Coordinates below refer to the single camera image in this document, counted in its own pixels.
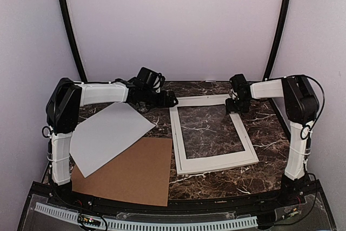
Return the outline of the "clear acrylic sheet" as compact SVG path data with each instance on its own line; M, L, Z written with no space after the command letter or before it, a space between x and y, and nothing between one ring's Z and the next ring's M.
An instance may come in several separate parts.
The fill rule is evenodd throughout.
M245 151L225 105L179 107L187 159Z

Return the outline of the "dark landscape photo print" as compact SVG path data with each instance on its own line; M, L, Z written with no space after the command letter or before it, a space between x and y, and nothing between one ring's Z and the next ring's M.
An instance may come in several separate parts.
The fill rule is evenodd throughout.
M154 126L129 104L113 103L77 125L70 155L82 175L88 177Z

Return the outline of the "brown cardboard backing board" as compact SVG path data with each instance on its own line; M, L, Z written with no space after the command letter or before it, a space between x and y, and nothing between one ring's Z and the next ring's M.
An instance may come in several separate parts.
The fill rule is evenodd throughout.
M72 190L103 199L166 207L171 156L172 139L143 137L88 177L75 166Z

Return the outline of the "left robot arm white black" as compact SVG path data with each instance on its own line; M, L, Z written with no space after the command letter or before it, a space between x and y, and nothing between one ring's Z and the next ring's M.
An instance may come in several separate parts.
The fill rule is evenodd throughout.
M173 91L163 90L165 77L142 67L136 77L126 81L76 82L61 78L46 105L47 125L42 135L49 139L48 160L50 182L57 186L70 183L70 143L79 110L85 105L127 103L151 108L172 108L178 105Z

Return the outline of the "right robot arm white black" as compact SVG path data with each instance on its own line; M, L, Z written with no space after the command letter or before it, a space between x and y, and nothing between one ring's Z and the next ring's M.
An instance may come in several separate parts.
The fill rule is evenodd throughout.
M248 113L252 100L282 98L290 121L289 157L286 179L298 181L307 174L313 128L325 106L321 84L308 75L290 75L251 83L243 74L229 80L231 97L225 101L227 113Z

